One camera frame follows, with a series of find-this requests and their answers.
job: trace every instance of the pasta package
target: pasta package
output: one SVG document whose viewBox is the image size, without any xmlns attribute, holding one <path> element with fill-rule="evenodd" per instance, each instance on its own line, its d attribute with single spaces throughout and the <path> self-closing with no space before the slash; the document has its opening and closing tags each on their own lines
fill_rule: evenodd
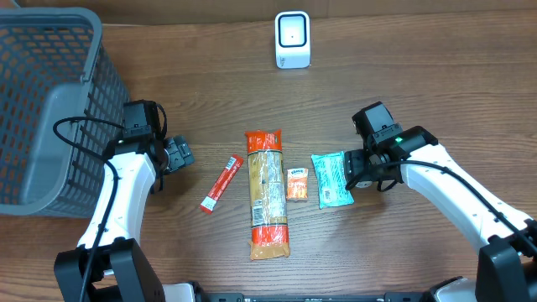
<svg viewBox="0 0 537 302">
<path fill-rule="evenodd" d="M 246 132 L 252 210 L 252 260 L 291 254 L 281 130 Z"/>
</svg>

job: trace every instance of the tabletop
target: tabletop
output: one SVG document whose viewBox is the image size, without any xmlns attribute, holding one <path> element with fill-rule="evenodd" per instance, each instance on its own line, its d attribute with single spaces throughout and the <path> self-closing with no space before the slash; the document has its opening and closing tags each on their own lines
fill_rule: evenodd
<svg viewBox="0 0 537 302">
<path fill-rule="evenodd" d="M 472 176 L 537 216 L 537 11 L 314 19 L 311 66 L 278 70 L 274 23 L 106 27 L 103 43 L 134 100 L 162 104 L 168 134 L 196 162 L 148 199 L 141 247 L 163 284 L 244 294 L 379 294 L 475 278 L 477 256 L 405 185 L 352 192 L 319 209 L 310 156 L 361 148 L 351 116 L 382 101 L 420 125 Z M 282 129 L 285 168 L 310 168 L 309 200 L 288 203 L 289 258 L 249 259 L 248 165 L 212 215 L 199 204 L 248 130 Z M 0 217 L 0 300 L 62 300 L 56 254 L 87 219 Z"/>
</svg>

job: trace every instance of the teal packet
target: teal packet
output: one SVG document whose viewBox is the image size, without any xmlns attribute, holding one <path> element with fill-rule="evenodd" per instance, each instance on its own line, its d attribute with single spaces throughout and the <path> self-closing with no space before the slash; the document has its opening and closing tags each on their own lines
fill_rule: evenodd
<svg viewBox="0 0 537 302">
<path fill-rule="evenodd" d="M 349 191 L 345 190 L 343 151 L 327 155 L 311 155 L 315 176 L 319 183 L 319 207 L 344 206 L 354 203 Z"/>
</svg>

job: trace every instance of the gray plastic basket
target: gray plastic basket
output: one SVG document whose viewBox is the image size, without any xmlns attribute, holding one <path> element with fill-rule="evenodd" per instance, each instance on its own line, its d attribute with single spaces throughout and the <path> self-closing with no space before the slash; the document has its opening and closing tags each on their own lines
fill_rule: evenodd
<svg viewBox="0 0 537 302">
<path fill-rule="evenodd" d="M 53 124 L 88 116 L 121 123 L 129 102 L 84 8 L 0 10 L 0 213 L 87 217 L 102 163 L 61 142 Z M 99 154 L 117 129 L 65 123 L 60 132 Z"/>
</svg>

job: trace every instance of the orange packet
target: orange packet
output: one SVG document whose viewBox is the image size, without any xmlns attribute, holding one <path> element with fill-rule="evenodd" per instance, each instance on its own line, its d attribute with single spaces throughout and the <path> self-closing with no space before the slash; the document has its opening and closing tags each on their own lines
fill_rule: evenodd
<svg viewBox="0 0 537 302">
<path fill-rule="evenodd" d="M 287 201 L 308 200 L 308 169 L 287 169 Z"/>
</svg>

